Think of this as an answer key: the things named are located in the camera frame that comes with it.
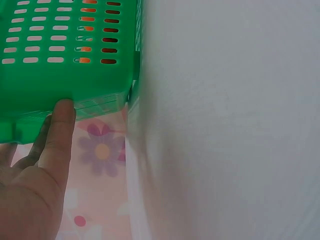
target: fabric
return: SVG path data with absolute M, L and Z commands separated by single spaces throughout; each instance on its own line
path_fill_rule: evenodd
M 131 240 L 126 181 L 126 111 L 76 123 L 56 240 Z M 18 146 L 25 157 L 31 145 Z

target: pink surface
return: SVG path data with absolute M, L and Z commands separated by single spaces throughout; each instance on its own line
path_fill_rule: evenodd
M 125 111 L 76 124 L 56 240 L 131 240 L 126 185 Z M 14 160 L 31 145 L 19 146 Z

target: green plastic basket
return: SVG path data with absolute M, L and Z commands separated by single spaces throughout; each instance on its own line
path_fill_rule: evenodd
M 0 143 L 31 143 L 55 103 L 119 111 L 140 67 L 139 0 L 0 0 Z

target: wall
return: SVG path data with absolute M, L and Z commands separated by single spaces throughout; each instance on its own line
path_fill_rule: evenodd
M 145 12 L 127 139 L 135 239 L 319 239 L 320 2 Z

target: pink flower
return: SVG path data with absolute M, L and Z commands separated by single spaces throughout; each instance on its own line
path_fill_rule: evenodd
M 116 163 L 125 163 L 123 148 L 125 147 L 125 137 L 115 137 L 115 131 L 108 125 L 104 125 L 100 131 L 98 126 L 90 124 L 87 128 L 88 137 L 81 137 L 79 146 L 86 150 L 80 157 L 85 164 L 92 163 L 92 171 L 101 175 L 103 171 L 110 177 L 118 175 Z

